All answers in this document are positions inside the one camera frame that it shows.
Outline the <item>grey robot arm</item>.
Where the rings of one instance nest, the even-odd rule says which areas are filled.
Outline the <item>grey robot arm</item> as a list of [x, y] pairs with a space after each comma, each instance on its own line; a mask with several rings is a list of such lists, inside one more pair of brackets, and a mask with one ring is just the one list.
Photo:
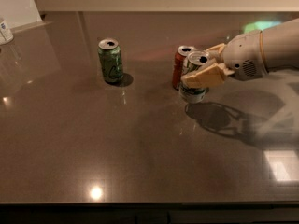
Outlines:
[[299, 69], [299, 19], [236, 36], [227, 44], [206, 50], [209, 61], [182, 76], [188, 88], [211, 88], [227, 77], [240, 81], [270, 72]]

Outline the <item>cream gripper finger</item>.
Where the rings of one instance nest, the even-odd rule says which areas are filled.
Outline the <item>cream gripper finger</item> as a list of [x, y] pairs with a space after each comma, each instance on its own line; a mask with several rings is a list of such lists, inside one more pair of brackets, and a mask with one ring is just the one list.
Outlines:
[[234, 73], [235, 71], [228, 68], [224, 63], [213, 63], [187, 73], [181, 78], [181, 81], [191, 89], [210, 88], [220, 86], [227, 77]]
[[215, 60], [217, 63], [223, 62], [223, 51], [225, 49], [226, 45], [224, 43], [220, 43], [218, 45], [215, 45], [211, 48], [208, 48], [206, 52], [208, 53], [208, 59], [210, 61]]

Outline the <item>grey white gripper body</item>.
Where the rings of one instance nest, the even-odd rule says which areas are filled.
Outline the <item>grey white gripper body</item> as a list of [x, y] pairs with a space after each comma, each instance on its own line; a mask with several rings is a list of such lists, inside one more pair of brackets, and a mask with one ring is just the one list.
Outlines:
[[267, 74], [262, 53], [262, 31], [236, 36], [224, 48], [223, 62], [232, 70], [232, 78], [240, 81], [262, 78]]

